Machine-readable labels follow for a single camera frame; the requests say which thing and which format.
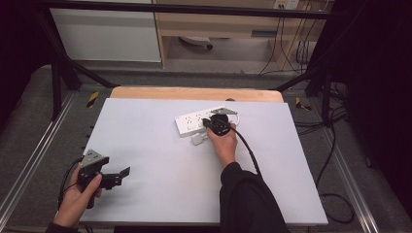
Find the white plug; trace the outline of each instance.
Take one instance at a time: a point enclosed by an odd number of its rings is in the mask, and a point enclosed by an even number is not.
[[[207,134],[199,134],[199,133],[195,133],[193,135],[191,135],[191,142],[197,146],[201,143],[203,143],[203,140],[207,139]]]

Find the black sleeve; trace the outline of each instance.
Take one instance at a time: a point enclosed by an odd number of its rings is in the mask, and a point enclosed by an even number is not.
[[[50,223],[46,233],[78,233],[78,229],[60,226],[54,223]]]
[[[290,232],[264,180],[236,162],[221,176],[221,232]]]

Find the power strip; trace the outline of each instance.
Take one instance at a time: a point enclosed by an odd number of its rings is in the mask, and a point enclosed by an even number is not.
[[[182,116],[176,116],[176,125],[178,126],[179,135],[181,138],[191,136],[195,133],[205,132],[206,128],[203,126],[203,118],[208,118],[213,115],[212,111],[224,108],[224,106],[219,106],[213,109],[202,110],[199,112],[186,114]]]

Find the person's left hand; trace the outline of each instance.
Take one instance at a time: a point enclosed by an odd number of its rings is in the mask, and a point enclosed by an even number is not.
[[[54,218],[54,224],[64,227],[78,228],[79,220],[86,210],[90,197],[93,195],[96,197],[101,196],[101,188],[98,187],[102,181],[102,176],[100,174],[97,175],[88,184],[87,188],[81,192],[79,186],[75,184],[77,182],[79,170],[80,166],[73,172],[69,184],[73,186],[70,186],[67,189],[60,209]]]

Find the wrist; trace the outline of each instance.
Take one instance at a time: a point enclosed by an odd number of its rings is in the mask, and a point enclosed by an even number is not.
[[[223,168],[225,168],[227,165],[229,165],[232,162],[236,162],[234,155],[219,156],[219,158],[221,160],[221,164]]]

